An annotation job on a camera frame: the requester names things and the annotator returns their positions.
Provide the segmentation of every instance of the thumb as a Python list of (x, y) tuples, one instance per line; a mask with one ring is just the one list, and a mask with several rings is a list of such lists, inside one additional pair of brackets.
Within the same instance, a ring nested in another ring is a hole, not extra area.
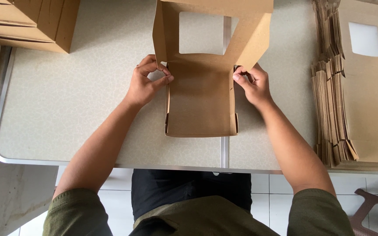
[(162, 87), (164, 87), (166, 84), (172, 82), (173, 80), (174, 80), (173, 76), (164, 76), (163, 78), (154, 81), (152, 84), (155, 88), (155, 91), (158, 91)]
[(252, 84), (239, 74), (233, 75), (233, 80), (238, 83), (244, 90), (249, 89)]

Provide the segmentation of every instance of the hand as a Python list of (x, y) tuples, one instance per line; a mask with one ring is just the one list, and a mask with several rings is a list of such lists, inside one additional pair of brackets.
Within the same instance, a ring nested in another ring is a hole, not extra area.
[[(147, 76), (156, 70), (162, 71), (165, 76), (153, 82)], [(173, 79), (174, 77), (170, 75), (165, 66), (161, 64), (157, 66), (155, 55), (148, 55), (135, 67), (131, 84), (123, 100), (141, 108), (154, 98), (158, 90), (172, 82)]]
[[(246, 80), (243, 75), (247, 75), (249, 80)], [(249, 72), (239, 66), (233, 74), (233, 79), (244, 89), (247, 100), (260, 112), (273, 104), (269, 91), (268, 73), (259, 64), (256, 63)]]

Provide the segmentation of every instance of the black pants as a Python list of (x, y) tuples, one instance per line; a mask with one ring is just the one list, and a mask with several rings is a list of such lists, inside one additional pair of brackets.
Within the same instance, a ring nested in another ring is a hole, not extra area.
[(222, 196), (250, 211), (250, 174), (134, 169), (131, 202), (134, 220), (165, 204), (204, 196)]

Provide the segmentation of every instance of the olive green shirt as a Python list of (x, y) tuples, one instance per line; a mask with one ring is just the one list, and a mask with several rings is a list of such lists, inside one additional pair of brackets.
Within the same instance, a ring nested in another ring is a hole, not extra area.
[[(49, 206), (44, 236), (112, 235), (108, 215), (96, 193), (73, 189)], [(250, 213), (220, 196), (208, 196), (160, 206), (134, 224), (131, 236), (246, 235), (277, 236)], [(354, 236), (338, 200), (320, 189), (306, 189), (293, 197), (288, 236)]]

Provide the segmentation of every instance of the floor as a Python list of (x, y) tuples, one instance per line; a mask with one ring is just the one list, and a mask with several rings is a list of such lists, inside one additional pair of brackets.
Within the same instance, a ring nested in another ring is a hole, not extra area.
[[(63, 168), (60, 168), (58, 180), (62, 172)], [(132, 231), (131, 175), (132, 169), (114, 169), (99, 192), (100, 200), (109, 215), (108, 224), (115, 236), (127, 236)], [(364, 202), (361, 196), (354, 194), (356, 189), (378, 195), (378, 179), (331, 178), (338, 200), (348, 216), (353, 215)], [(286, 236), (292, 198), (291, 186), (283, 175), (252, 174), (252, 215), (281, 236)], [(41, 235), (46, 214), (47, 212), (34, 218), (9, 236)], [(370, 211), (362, 225), (378, 232), (378, 205)]]

